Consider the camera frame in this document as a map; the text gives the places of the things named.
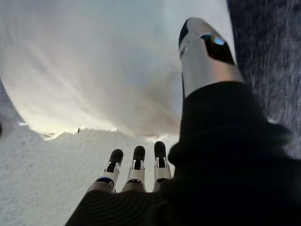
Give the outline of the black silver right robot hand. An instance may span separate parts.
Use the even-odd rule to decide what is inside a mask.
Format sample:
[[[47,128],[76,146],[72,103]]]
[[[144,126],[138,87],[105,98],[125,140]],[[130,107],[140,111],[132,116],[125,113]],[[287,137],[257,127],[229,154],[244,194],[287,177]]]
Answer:
[[[298,226],[301,162],[284,146],[289,131],[271,123],[244,84],[227,43],[200,18],[179,36],[183,105],[179,141],[158,162],[173,178],[154,192],[132,178],[121,193],[95,182],[69,226]]]

